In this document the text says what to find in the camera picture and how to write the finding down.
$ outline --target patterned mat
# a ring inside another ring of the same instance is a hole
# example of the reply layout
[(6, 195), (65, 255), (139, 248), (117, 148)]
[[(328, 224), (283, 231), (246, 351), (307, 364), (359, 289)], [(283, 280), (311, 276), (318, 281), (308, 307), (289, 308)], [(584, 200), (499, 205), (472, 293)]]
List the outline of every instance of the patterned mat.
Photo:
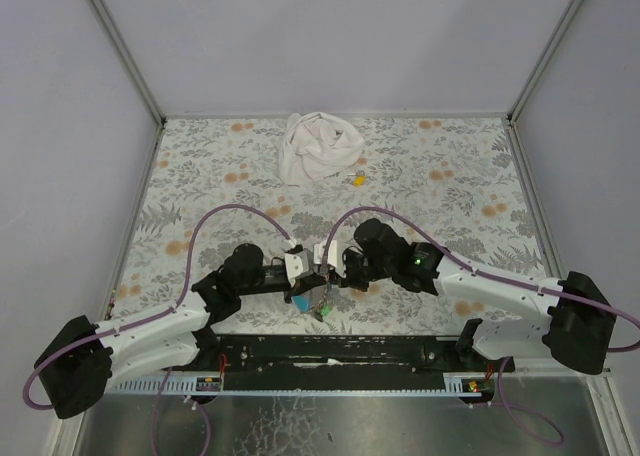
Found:
[[(544, 269), (531, 217), (502, 123), (482, 119), (352, 119), (365, 139), (355, 168), (322, 181), (284, 186), (277, 148), (285, 119), (169, 120), (111, 314), (124, 316), (175, 299), (185, 276), (192, 228), (211, 208), (239, 202), (261, 209), (305, 247), (356, 206), (403, 214), (453, 251), (531, 276)], [(364, 170), (356, 187), (349, 173)], [(371, 217), (352, 217), (338, 232), (352, 240)], [(401, 223), (377, 215), (401, 236)], [(191, 281), (217, 269), (243, 242), (267, 258), (287, 246), (261, 218), (232, 210), (213, 216), (196, 241)], [(470, 317), (500, 320), (482, 303), (406, 292), (378, 282), (368, 293), (343, 289), (319, 323), (282, 301), (282, 294), (247, 296), (242, 310), (214, 326), (220, 333), (458, 334)]]

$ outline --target white towel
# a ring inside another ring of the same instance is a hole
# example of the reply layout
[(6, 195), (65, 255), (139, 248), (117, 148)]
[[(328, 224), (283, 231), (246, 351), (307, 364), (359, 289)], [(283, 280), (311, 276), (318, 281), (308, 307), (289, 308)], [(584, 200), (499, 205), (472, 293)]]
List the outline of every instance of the white towel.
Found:
[(344, 119), (325, 113), (292, 114), (280, 146), (280, 179), (302, 185), (355, 164), (364, 139)]

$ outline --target white wall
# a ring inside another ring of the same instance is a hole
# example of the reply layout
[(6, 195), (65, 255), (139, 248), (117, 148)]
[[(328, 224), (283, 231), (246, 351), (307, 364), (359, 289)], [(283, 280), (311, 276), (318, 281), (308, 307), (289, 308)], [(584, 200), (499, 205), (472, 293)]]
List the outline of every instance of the white wall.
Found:
[[(640, 0), (587, 0), (519, 127), (567, 269), (640, 315)], [(620, 322), (614, 343), (640, 335)], [(640, 440), (640, 353), (610, 357)]]
[(22, 384), (98, 316), (154, 125), (85, 0), (0, 0), (0, 35), (0, 454), (35, 456), (54, 414)]
[(106, 0), (167, 114), (506, 112), (569, 0)]

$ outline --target blue object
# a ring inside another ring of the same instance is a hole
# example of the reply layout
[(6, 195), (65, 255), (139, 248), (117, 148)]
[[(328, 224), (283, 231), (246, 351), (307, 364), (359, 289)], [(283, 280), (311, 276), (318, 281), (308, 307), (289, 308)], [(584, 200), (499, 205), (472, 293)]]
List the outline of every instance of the blue object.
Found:
[(296, 305), (298, 310), (302, 311), (303, 313), (306, 313), (311, 309), (311, 298), (304, 294), (293, 296), (291, 300)]

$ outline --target metal frame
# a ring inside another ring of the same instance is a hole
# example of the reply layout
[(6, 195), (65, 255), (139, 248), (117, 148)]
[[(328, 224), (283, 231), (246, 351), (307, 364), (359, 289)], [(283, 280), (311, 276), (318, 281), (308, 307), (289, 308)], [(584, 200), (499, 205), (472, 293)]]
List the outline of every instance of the metal frame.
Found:
[[(163, 126), (166, 122), (166, 116), (162, 109), (158, 105), (154, 95), (152, 94), (149, 86), (144, 80), (140, 69), (136, 64), (133, 56), (127, 48), (124, 39), (115, 24), (114, 18), (111, 15), (105, 0), (87, 0), (90, 4), (96, 18), (98, 19), (101, 27), (103, 28), (107, 38), (112, 44), (116, 54), (122, 63), (127, 75), (129, 76), (132, 84), (136, 88), (139, 96), (145, 104), (147, 111), (151, 118), (158, 125), (155, 144), (152, 151), (146, 161), (145, 171), (140, 183), (140, 187), (137, 192), (136, 202), (129, 219), (123, 244), (116, 261), (116, 267), (111, 279), (109, 287), (109, 294), (107, 297), (107, 304), (104, 305), (105, 313), (107, 311), (108, 302), (113, 296), (113, 291), (117, 287), (124, 263), (126, 261), (126, 255), (131, 243), (135, 231), (135, 224), (138, 213), (143, 204), (146, 194), (148, 181), (151, 177), (153, 165), (157, 155), (157, 151), (160, 147), (160, 142), (163, 134)], [(576, 14), (585, 0), (570, 0), (565, 11), (563, 12), (558, 24), (556, 25), (549, 41), (545, 45), (538, 61), (536, 62), (524, 88), (515, 101), (513, 107), (508, 114), (501, 113), (378, 113), (378, 114), (350, 114), (350, 117), (416, 117), (416, 118), (434, 118), (434, 117), (500, 117), (503, 121), (503, 125), (508, 137), (510, 149), (514, 158), (514, 164), (516, 171), (520, 178), (523, 194), (525, 196), (528, 209), (533, 215), (536, 236), (539, 241), (541, 256), (544, 261), (545, 269), (547, 272), (555, 277), (560, 277), (564, 274), (564, 268), (560, 260), (557, 247), (553, 240), (551, 230), (547, 221), (542, 204), (540, 203), (538, 193), (536, 190), (535, 182), (531, 175), (531, 169), (527, 161), (522, 141), (517, 129), (517, 120), (522, 114), (523, 109), (535, 90), (541, 77), (544, 75), (550, 61), (554, 54), (557, 52), (562, 40), (564, 39), (568, 28), (571, 26)], [(208, 115), (208, 114), (189, 114), (189, 115), (175, 115), (173, 117), (180, 117), (185, 119), (202, 119), (202, 118), (233, 118), (235, 115)], [(254, 117), (286, 117), (287, 115), (254, 115)], [(241, 115), (243, 118), (247, 118), (246, 114)], [(549, 366), (552, 362), (549, 361), (531, 361), (526, 362), (524, 371), (540, 374), (541, 376), (553, 376), (560, 371), (563, 375), (565, 371), (562, 369), (554, 368), (553, 365)], [(592, 399), (598, 419), (602, 427), (602, 431), (607, 441), (607, 447), (611, 451), (611, 454), (639, 454), (638, 448), (632, 437), (628, 427), (626, 417), (622, 412), (622, 405), (620, 399), (613, 385), (611, 379), (611, 373), (606, 370), (601, 377), (586, 377), (585, 380), (589, 386), (592, 394)], [(58, 421), (53, 428), (50, 438), (51, 444), (49, 445), (48, 454), (50, 455), (69, 455), (73, 454), (77, 441), (82, 435), (82, 423), (84, 421), (84, 415), (79, 415), (75, 418)]]
[(147, 86), (146, 81), (142, 77), (140, 73), (140, 68), (136, 64), (133, 56), (131, 56), (131, 52), (120, 34), (120, 30), (116, 26), (116, 23), (111, 16), (111, 12), (107, 8), (107, 5), (104, 0), (87, 0), (94, 14), (96, 15), (96, 19), (102, 26), (102, 29), (105, 32), (105, 35), (109, 39), (109, 42), (113, 46), (118, 59), (122, 63), (124, 70), (126, 71), (131, 83), (136, 88), (142, 102), (147, 108), (149, 112), (149, 116), (151, 119), (155, 121), (157, 125), (163, 125), (165, 121), (165, 116), (162, 111), (162, 108), (156, 102), (155, 97), (151, 93), (149, 86)]
[(538, 58), (538, 61), (533, 67), (533, 71), (529, 75), (529, 78), (527, 79), (527, 82), (525, 83), (524, 88), (522, 88), (520, 95), (518, 96), (513, 107), (509, 111), (508, 119), (510, 121), (517, 121), (520, 115), (522, 114), (522, 110), (527, 104), (527, 101), (529, 100), (531, 93), (533, 93), (533, 90), (538, 85), (540, 78), (542, 77), (545, 70), (547, 69), (549, 62), (553, 58), (553, 55), (558, 50), (558, 47), (560, 46), (560, 43), (563, 41), (567, 33), (567, 30), (571, 26), (571, 23), (573, 22), (576, 14), (580, 10), (584, 2), (585, 0), (570, 0), (569, 4), (567, 4), (567, 7), (562, 13), (560, 20), (558, 21), (558, 24), (556, 25), (555, 29), (553, 30), (553, 33), (551, 34), (551, 37), (549, 38), (549, 41), (547, 41), (547, 44), (544, 50), (542, 51), (542, 54), (540, 55), (540, 57)]

